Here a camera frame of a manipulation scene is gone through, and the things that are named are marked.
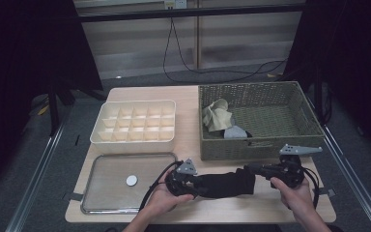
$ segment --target black cable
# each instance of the black cable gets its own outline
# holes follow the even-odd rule
[[[164,183],[161,183],[159,181],[159,179],[161,179],[161,177],[167,172],[167,170],[170,169],[170,167],[172,167],[174,165],[180,165],[182,163],[183,163],[182,161],[174,161],[174,162],[170,163],[168,166],[166,166],[164,168],[164,170],[161,172],[161,174],[159,174],[159,176],[157,177],[155,182],[149,187],[149,190],[144,195],[143,200],[142,200],[141,205],[140,205],[140,208],[138,209],[138,212],[143,210],[143,208],[146,206],[147,200],[149,199],[150,195],[152,194],[152,192],[156,188],[156,186],[158,186],[160,184],[164,184]]]
[[[316,209],[316,207],[318,205],[319,193],[320,193],[318,175],[316,175],[316,173],[309,168],[303,168],[303,171],[306,173],[306,175],[308,175],[308,177],[311,179],[312,183],[314,184],[315,189],[314,189],[313,205],[314,205],[314,208]]]
[[[297,67],[296,69],[294,69],[293,71],[284,73],[279,78],[277,78],[276,81],[295,80],[294,78],[292,78],[292,76],[296,76],[297,73],[302,72],[305,68],[307,68],[307,66],[310,66],[312,64],[313,64],[312,62],[305,62],[301,64],[299,67]]]
[[[226,82],[232,82],[232,81],[238,81],[238,80],[243,80],[243,79],[246,79],[246,78],[249,78],[255,74],[260,74],[260,73],[268,73],[268,72],[271,72],[271,71],[274,71],[276,70],[279,66],[281,66],[284,62],[286,62],[288,60],[285,59],[283,61],[270,61],[270,62],[267,62],[267,63],[264,63],[262,64],[258,70],[256,72],[240,72],[240,71],[204,71],[204,72],[200,72],[200,71],[195,71],[195,70],[192,70],[188,67],[188,65],[186,64],[184,58],[183,58],[183,54],[181,52],[181,47],[180,47],[180,42],[179,42],[179,38],[177,36],[177,31],[176,31],[176,27],[174,25],[174,20],[173,18],[171,18],[171,25],[170,25],[170,32],[168,34],[168,39],[167,39],[167,46],[165,48],[165,51],[164,51],[164,60],[163,60],[163,70],[164,70],[164,73],[165,75],[167,76],[168,79],[170,79],[171,81],[174,81],[174,82],[180,82],[180,83],[195,83],[195,81],[184,81],[184,80],[175,80],[173,79],[172,77],[169,76],[169,74],[167,73],[166,69],[165,69],[165,60],[166,60],[166,57],[167,57],[167,50],[168,50],[168,46],[170,45],[170,38],[171,38],[171,33],[174,29],[174,34],[175,34],[175,37],[176,37],[176,41],[177,41],[177,48],[179,50],[179,54],[180,54],[180,57],[181,57],[181,60],[183,62],[183,65],[190,71],[190,72],[193,72],[193,73],[199,73],[199,74],[205,74],[205,73],[244,73],[244,74],[248,74],[247,76],[243,76],[243,77],[240,77],[240,78],[236,78],[236,79],[231,79],[231,80],[227,80],[227,81],[210,81],[210,82],[198,82],[198,83],[226,83]],[[276,67],[274,67],[273,69],[271,70],[268,70],[268,71],[263,71],[263,72],[260,72],[260,70],[267,64],[270,64],[270,63],[280,63],[278,64]]]

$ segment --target wicker basket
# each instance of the wicker basket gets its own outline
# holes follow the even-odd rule
[[[202,109],[228,101],[236,125],[252,134],[224,139],[220,131],[208,132]],[[278,158],[285,145],[320,147],[324,131],[296,81],[199,86],[201,160]]]

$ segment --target black curtain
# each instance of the black curtain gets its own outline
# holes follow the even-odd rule
[[[329,2],[302,14],[284,74],[305,90],[319,75],[371,138],[371,1]]]
[[[72,0],[0,1],[0,171],[29,119],[31,100],[55,91],[101,90],[81,24],[43,19],[77,16]]]

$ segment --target ice cube tray compartment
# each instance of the ice cube tray compartment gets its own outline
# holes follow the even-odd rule
[[[175,113],[173,101],[106,102],[91,141],[104,154],[171,152]]]

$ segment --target right hand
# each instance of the right hand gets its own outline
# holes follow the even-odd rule
[[[312,197],[309,189],[309,182],[306,178],[297,188],[289,188],[278,178],[272,177],[271,182],[281,191],[281,201],[294,212],[296,220],[307,212],[314,210]]]
[[[305,231],[330,231],[313,206],[309,182],[306,178],[297,188],[289,188],[275,177],[271,178],[271,182],[281,191],[282,203],[292,210],[295,220],[303,226]]]

